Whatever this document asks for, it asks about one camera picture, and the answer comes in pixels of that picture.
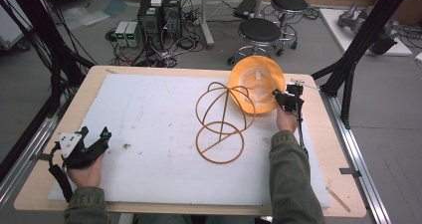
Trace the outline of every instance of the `person's left hand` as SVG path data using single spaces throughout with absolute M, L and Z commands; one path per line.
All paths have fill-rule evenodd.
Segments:
M 68 169 L 68 176 L 80 187 L 98 187 L 102 181 L 102 166 L 104 154 L 99 156 L 93 165 L 84 169 Z

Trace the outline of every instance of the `orange dome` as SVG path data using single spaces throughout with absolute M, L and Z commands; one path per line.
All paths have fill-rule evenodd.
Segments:
M 273 60 L 262 56 L 247 57 L 236 64 L 229 78 L 229 88 L 245 87 L 250 100 L 255 106 L 255 113 L 270 112 L 276 107 L 276 99 L 272 92 L 285 90 L 286 81 L 280 66 Z M 240 108 L 247 113 L 254 112 L 249 99 L 241 93 L 233 92 L 232 98 Z

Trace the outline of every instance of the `metal rail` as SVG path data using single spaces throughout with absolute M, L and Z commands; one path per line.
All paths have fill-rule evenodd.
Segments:
M 354 138 L 351 129 L 348 129 L 341 120 L 341 103 L 337 98 L 329 97 L 326 94 L 322 95 L 326 97 L 331 107 L 333 117 L 342 136 L 344 148 L 347 151 L 349 161 L 353 165 L 353 170 L 359 173 L 358 176 L 355 176 L 356 183 L 360 185 L 359 187 L 363 192 L 362 194 L 364 194 L 365 204 L 371 211 L 374 221 L 379 224 L 391 223 L 381 197 L 379 196 L 375 184 L 370 176 L 362 153 L 360 152 L 359 146 L 357 145 L 356 139 Z
M 16 186 L 27 175 L 28 170 L 34 164 L 34 157 L 40 153 L 45 144 L 50 140 L 58 123 L 57 115 L 44 119 L 44 122 L 38 128 L 30 143 L 2 181 L 0 185 L 0 211 L 7 203 Z

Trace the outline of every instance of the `white plastic part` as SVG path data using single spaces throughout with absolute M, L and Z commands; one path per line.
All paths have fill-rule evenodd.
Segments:
M 151 0 L 152 7 L 161 7 L 162 0 Z
M 121 213 L 120 218 L 118 218 L 118 224 L 131 224 L 133 223 L 133 219 L 133 213 Z
M 79 133 L 59 132 L 59 144 L 63 158 L 67 158 L 72 153 L 81 138 L 82 135 Z
M 415 57 L 415 60 L 422 63 L 422 52 L 419 53 L 419 55 Z

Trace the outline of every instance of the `power supply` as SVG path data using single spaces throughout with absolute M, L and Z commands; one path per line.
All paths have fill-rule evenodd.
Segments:
M 140 33 L 144 46 L 149 49 L 153 46 L 155 49 L 162 50 L 161 43 L 163 16 L 160 7 L 151 6 L 151 0 L 142 0 L 140 2 L 139 11 L 137 13 Z
M 180 0 L 164 0 L 162 3 L 164 23 L 167 28 L 167 36 L 172 38 L 182 37 L 181 2 Z
M 139 30 L 139 24 L 137 22 L 129 22 L 124 34 L 126 36 L 126 41 L 127 41 L 128 47 L 139 46 L 139 44 L 140 44 L 140 30 Z
M 254 13 L 256 3 L 256 0 L 242 0 L 233 12 L 233 16 L 248 19 L 249 15 Z
M 118 45 L 121 47 L 127 47 L 127 41 L 124 33 L 128 24 L 128 22 L 119 22 L 114 32 L 115 37 L 117 38 Z

